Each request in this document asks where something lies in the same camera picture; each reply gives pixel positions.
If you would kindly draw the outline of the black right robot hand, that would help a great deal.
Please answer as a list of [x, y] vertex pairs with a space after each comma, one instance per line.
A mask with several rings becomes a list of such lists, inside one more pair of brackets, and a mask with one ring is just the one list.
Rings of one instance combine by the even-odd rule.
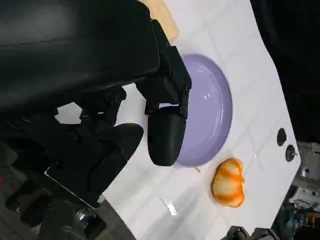
[[280, 240], [280, 238], [269, 228], [257, 227], [252, 234], [249, 234], [241, 226], [231, 226], [222, 240]]

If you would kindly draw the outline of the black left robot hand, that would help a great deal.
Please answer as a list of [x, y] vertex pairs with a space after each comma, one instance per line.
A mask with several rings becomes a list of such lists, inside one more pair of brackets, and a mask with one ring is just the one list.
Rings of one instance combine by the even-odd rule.
[[144, 134], [151, 161], [172, 166], [191, 88], [141, 1], [0, 3], [0, 140], [16, 169], [60, 198], [98, 208]]

